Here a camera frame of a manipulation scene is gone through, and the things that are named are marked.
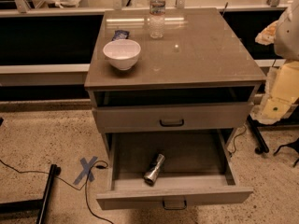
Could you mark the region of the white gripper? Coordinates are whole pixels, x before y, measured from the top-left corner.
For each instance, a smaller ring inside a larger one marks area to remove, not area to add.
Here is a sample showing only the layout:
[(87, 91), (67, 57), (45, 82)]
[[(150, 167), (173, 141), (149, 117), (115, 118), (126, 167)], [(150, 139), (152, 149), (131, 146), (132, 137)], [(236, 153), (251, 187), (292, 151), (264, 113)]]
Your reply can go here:
[[(274, 43), (277, 21), (266, 26), (255, 42), (268, 46)], [(280, 68), (271, 67), (267, 73), (265, 95), (250, 115), (261, 124), (274, 124), (286, 116), (299, 99), (299, 62), (287, 60)]]

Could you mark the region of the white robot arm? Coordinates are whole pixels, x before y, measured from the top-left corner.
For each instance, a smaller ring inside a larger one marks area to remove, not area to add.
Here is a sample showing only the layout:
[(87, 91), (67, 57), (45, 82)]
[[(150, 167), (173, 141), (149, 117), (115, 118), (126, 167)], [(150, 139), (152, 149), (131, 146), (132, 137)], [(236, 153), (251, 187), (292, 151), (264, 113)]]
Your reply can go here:
[(273, 44), (276, 55), (285, 60), (280, 68), (269, 69), (265, 95), (251, 113), (261, 124), (274, 124), (299, 99), (299, 0), (291, 1), (277, 21), (257, 34), (255, 42)]

